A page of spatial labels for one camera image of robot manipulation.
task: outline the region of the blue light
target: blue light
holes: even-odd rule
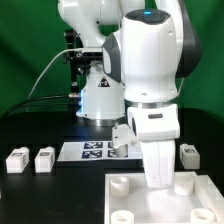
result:
[[[144,12],[144,15],[150,15],[150,14],[152,14],[152,12],[150,12],[150,11],[145,11]]]

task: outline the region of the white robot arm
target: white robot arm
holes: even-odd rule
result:
[[[125,142],[138,141],[148,187],[159,189],[172,184],[174,139],[180,135],[174,103],[175,77],[186,77],[196,67],[200,44],[183,0],[156,0],[159,10],[145,10],[144,3],[144,0],[60,0],[58,7],[62,19],[75,29],[85,48],[102,47],[104,71],[99,64],[92,65],[82,93],[87,106],[82,107],[80,116],[105,120],[122,116],[122,106],[116,102],[120,100],[118,92],[123,96],[124,84],[129,126],[113,129],[114,149],[119,155]],[[120,25],[121,17],[121,29],[105,38],[99,25]],[[100,80],[111,83],[113,80],[112,88],[99,88]],[[93,96],[99,98],[97,106],[96,97],[94,101],[90,99]],[[112,111],[114,108],[121,110],[117,113]],[[117,130],[121,136],[115,138]]]

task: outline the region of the printed marker sheet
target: printed marker sheet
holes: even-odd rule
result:
[[[111,141],[65,142],[57,161],[109,159],[142,159],[142,153],[139,147],[129,145],[128,155],[124,158],[119,158],[112,148]]]

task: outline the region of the white cylinder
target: white cylinder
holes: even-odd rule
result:
[[[126,197],[129,194],[129,179],[127,177],[113,177],[110,179],[110,192],[114,197]]]
[[[176,176],[174,182],[174,192],[177,195],[187,196],[194,191],[194,178],[190,175]]]
[[[215,221],[215,214],[204,208],[196,208],[191,211],[192,223],[211,223]]]
[[[134,224],[134,214],[126,210],[116,211],[111,215],[111,224]]]

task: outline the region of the cable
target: cable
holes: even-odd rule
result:
[[[180,83],[180,87],[179,87],[178,92],[177,92],[177,97],[180,96],[181,90],[182,90],[183,85],[184,85],[184,81],[185,81],[185,78],[182,78],[181,83]]]
[[[51,104],[31,104],[31,105],[22,105],[22,106],[19,106],[19,107],[16,107],[16,108],[13,108],[11,110],[8,110],[4,116],[3,116],[3,119],[6,119],[9,114],[11,114],[13,111],[15,110],[19,110],[21,108],[25,108],[25,107],[42,107],[42,106],[64,106],[64,105],[69,105],[70,103],[51,103]]]
[[[24,100],[11,108],[9,108],[5,114],[3,115],[3,119],[5,119],[11,112],[20,109],[21,107],[29,107],[32,105],[27,105],[29,103],[35,102],[35,101],[40,101],[40,100],[55,100],[55,99],[69,99],[68,95],[60,95],[60,96],[43,96],[43,97],[37,97],[37,98],[32,98],[28,100]]]
[[[51,65],[54,63],[54,61],[62,54],[66,53],[66,52],[71,52],[71,51],[80,51],[81,48],[74,48],[74,49],[67,49],[64,51],[61,51],[60,53],[58,53],[52,60],[51,62],[47,65],[47,67],[43,70],[43,72],[39,75],[38,79],[36,80],[35,84],[33,85],[33,88],[31,89],[28,98],[30,99],[31,95],[33,94],[34,90],[36,89],[36,86],[38,85],[38,83],[40,82],[41,78],[45,75],[45,73],[48,71],[48,69],[51,67]]]

